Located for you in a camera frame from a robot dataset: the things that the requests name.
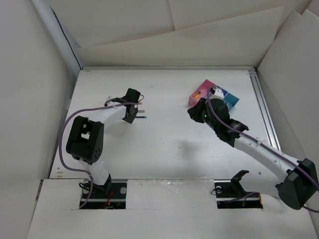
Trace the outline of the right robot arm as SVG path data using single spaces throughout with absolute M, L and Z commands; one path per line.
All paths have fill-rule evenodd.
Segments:
M 227 105 L 221 99 L 201 98 L 188 109 L 190 118 L 205 123 L 216 136 L 268 168 L 276 177 L 268 188 L 269 194 L 279 197 L 287 206 L 300 210 L 319 190 L 315 164 L 305 158 L 298 160 L 248 134 L 245 124 L 230 117 Z

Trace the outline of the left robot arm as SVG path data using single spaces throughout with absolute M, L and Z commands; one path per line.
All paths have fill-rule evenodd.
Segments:
M 103 107 L 96 108 L 89 117 L 75 117 L 66 143 L 66 152 L 79 160 L 92 177 L 94 192 L 99 197 L 111 193 L 111 176 L 100 159 L 104 145 L 104 131 L 123 120 L 132 123 L 138 114 L 141 93 L 129 88 L 123 97 L 108 97 Z

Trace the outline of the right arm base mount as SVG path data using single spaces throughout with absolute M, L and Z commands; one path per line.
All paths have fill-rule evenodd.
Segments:
M 218 209 L 263 209 L 260 193 L 247 192 L 240 184 L 247 173 L 248 170 L 241 170 L 231 179 L 214 180 L 210 194 L 216 197 Z

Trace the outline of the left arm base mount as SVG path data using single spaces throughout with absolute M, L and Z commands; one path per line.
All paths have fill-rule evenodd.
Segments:
M 82 190 L 79 203 L 80 209 L 122 210 L 126 208 L 127 180 L 113 180 L 109 176 L 104 185 L 93 185 L 89 197 L 90 181 L 79 183 Z

